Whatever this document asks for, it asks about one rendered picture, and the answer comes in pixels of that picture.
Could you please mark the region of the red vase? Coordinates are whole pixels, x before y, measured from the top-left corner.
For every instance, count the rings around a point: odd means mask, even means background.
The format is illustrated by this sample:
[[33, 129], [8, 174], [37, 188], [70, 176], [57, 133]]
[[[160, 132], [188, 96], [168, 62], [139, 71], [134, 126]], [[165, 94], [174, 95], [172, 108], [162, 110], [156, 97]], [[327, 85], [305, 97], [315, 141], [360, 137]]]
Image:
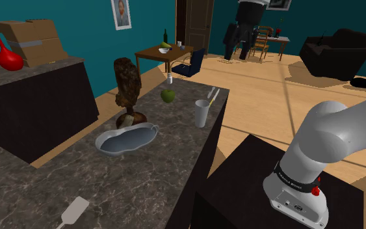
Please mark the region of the red vase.
[[20, 55], [7, 49], [0, 39], [0, 66], [8, 71], [18, 71], [23, 68], [23, 59]]

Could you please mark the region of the blue chair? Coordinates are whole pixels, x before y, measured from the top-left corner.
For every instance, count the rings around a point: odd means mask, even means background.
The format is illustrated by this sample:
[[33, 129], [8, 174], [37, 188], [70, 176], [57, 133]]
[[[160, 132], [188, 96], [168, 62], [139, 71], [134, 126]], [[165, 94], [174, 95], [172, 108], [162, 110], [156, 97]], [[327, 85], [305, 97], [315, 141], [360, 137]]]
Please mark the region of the blue chair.
[[192, 77], [193, 75], [197, 74], [200, 71], [203, 56], [205, 53], [205, 48], [193, 51], [190, 55], [189, 59], [190, 62], [184, 61], [174, 61], [174, 63], [179, 62], [177, 66], [171, 68], [171, 71], [182, 75], [184, 77]]

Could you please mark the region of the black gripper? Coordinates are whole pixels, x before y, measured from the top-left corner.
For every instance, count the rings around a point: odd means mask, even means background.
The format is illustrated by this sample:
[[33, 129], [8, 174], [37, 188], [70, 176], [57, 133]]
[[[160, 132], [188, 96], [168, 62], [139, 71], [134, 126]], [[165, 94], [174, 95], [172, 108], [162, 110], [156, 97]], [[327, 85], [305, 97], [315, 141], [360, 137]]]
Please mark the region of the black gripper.
[[251, 47], [254, 47], [257, 36], [259, 35], [259, 28], [255, 26], [259, 25], [263, 13], [265, 11], [265, 5], [251, 1], [241, 1], [237, 9], [235, 21], [237, 23], [230, 23], [226, 34], [224, 36], [223, 43], [225, 44], [224, 58], [230, 60], [233, 49], [239, 41], [241, 29], [248, 30], [242, 36], [242, 50], [239, 58], [241, 60], [246, 59]]

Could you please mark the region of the dark robot stand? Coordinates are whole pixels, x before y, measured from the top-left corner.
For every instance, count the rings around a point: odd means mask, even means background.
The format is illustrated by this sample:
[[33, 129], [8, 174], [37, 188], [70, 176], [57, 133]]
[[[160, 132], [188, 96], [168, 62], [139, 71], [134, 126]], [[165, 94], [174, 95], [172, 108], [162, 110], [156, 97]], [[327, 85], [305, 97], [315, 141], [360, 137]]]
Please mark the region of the dark robot stand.
[[[283, 155], [247, 136], [197, 190], [190, 229], [309, 229], [273, 209], [263, 190]], [[325, 229], [363, 229], [363, 191], [326, 172], [320, 178], [329, 209]]]

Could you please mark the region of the brown cardboard box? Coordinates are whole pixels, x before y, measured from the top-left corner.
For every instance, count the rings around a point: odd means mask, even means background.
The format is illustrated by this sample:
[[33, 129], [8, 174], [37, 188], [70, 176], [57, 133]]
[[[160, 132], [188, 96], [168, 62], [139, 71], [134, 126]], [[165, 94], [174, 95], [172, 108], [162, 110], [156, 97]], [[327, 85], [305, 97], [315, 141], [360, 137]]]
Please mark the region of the brown cardboard box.
[[0, 21], [0, 33], [24, 66], [35, 67], [68, 58], [53, 20]]

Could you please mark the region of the white spatula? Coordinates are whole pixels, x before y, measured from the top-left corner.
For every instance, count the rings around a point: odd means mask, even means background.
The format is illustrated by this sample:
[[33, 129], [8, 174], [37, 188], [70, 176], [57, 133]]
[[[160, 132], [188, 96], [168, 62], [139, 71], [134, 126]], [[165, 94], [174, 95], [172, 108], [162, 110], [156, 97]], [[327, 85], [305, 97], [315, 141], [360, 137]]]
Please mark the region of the white spatula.
[[89, 201], [85, 200], [81, 196], [76, 197], [62, 213], [62, 222], [55, 229], [61, 229], [66, 224], [74, 224], [89, 204]]

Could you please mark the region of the green apple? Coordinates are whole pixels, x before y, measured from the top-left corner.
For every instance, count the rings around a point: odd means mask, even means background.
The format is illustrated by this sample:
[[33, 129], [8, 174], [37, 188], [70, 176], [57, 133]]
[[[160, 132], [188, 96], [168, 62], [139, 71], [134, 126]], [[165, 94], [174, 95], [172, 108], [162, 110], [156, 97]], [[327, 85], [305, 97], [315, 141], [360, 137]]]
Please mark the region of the green apple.
[[164, 89], [161, 91], [161, 98], [166, 103], [171, 103], [174, 100], [175, 95], [173, 90]]

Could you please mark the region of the white cup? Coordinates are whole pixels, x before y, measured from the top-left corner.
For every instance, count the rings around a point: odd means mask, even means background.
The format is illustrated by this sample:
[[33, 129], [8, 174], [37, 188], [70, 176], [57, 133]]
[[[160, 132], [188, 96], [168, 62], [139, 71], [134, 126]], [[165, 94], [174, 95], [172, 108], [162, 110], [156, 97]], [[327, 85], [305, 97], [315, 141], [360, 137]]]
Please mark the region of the white cup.
[[209, 102], [207, 100], [196, 100], [195, 102], [196, 127], [202, 128], [205, 126], [208, 111], [209, 111]]

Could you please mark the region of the brown wooden table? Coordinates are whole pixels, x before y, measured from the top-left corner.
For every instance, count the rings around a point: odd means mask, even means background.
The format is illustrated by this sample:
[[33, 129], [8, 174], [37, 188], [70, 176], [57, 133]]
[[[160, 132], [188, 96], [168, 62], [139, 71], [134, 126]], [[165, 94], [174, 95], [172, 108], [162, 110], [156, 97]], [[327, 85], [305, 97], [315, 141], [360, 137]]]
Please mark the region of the brown wooden table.
[[148, 59], [153, 61], [159, 61], [165, 63], [166, 72], [169, 76], [171, 76], [172, 62], [176, 61], [178, 58], [186, 55], [187, 53], [192, 53], [194, 48], [192, 46], [185, 46], [184, 49], [182, 46], [178, 46], [177, 44], [168, 44], [168, 48], [165, 53], [161, 53], [159, 50], [162, 49], [161, 45], [153, 46], [151, 48], [138, 51], [135, 53], [136, 57], [136, 65], [138, 74], [140, 74], [140, 63], [139, 58]]

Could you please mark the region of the dark brown door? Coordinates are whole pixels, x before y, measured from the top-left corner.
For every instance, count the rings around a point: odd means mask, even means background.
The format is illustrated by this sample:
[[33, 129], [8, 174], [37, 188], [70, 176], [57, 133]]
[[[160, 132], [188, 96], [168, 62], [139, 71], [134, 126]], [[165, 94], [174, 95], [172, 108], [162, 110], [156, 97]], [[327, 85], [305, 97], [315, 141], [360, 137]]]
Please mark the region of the dark brown door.
[[215, 0], [175, 0], [176, 42], [208, 54]]

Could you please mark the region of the white dining table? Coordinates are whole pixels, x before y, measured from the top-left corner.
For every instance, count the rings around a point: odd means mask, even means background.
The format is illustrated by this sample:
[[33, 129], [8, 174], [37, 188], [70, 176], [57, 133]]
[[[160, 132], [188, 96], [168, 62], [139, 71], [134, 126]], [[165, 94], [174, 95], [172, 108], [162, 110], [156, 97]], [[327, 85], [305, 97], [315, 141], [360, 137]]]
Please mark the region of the white dining table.
[[286, 45], [290, 42], [289, 38], [286, 36], [279, 36], [274, 38], [273, 36], [268, 36], [268, 31], [263, 34], [262, 28], [266, 28], [266, 26], [259, 26], [259, 35], [257, 36], [258, 40], [265, 40], [266, 42], [277, 42], [280, 43], [280, 51], [278, 56], [280, 57], [280, 61], [282, 59], [283, 52], [285, 50]]

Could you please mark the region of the silver kidney-shaped tray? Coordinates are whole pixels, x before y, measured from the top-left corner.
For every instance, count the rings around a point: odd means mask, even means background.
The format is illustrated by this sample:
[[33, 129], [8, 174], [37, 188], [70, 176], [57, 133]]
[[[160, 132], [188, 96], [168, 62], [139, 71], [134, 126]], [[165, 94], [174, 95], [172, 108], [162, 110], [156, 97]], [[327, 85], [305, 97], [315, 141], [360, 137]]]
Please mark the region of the silver kidney-shaped tray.
[[95, 140], [96, 148], [103, 154], [119, 156], [149, 144], [156, 138], [159, 126], [149, 122], [103, 132]]

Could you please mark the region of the wooden chair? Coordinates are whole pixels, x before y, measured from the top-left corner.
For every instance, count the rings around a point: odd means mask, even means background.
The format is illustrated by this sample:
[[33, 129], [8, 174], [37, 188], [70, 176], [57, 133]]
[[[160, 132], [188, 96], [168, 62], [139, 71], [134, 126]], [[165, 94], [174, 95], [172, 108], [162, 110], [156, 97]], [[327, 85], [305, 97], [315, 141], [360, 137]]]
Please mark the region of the wooden chair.
[[272, 34], [272, 28], [268, 26], [258, 26], [254, 29], [253, 35], [252, 35], [252, 46], [250, 48], [250, 54], [255, 55], [256, 50], [261, 51], [261, 55], [259, 60], [264, 59], [269, 46], [267, 45], [268, 37]]

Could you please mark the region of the brown sculpture on base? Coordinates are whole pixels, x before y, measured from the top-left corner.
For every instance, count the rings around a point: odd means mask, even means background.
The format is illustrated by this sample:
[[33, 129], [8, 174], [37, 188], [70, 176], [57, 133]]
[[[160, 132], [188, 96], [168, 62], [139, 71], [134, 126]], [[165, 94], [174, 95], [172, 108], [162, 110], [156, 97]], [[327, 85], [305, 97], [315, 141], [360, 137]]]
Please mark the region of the brown sculpture on base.
[[144, 114], [134, 111], [140, 89], [142, 88], [141, 78], [137, 67], [130, 59], [123, 57], [114, 61], [114, 73], [118, 84], [118, 93], [115, 102], [118, 106], [127, 109], [116, 121], [118, 129], [147, 122]]

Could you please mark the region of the framed portrait picture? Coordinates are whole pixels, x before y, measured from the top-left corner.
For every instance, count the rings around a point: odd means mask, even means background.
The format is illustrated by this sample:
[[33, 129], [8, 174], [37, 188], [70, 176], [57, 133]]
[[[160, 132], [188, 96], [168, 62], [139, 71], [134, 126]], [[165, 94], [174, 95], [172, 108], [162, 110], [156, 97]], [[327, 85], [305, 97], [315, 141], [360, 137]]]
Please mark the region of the framed portrait picture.
[[132, 28], [129, 0], [111, 0], [111, 5], [116, 30]]

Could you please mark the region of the grey framed wall picture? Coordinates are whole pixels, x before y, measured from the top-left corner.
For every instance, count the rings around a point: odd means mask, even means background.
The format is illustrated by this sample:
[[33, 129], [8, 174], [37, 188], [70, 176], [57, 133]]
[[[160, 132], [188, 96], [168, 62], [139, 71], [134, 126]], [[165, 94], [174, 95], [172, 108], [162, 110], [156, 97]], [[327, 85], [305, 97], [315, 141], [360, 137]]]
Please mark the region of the grey framed wall picture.
[[292, 0], [270, 0], [267, 10], [288, 11]]

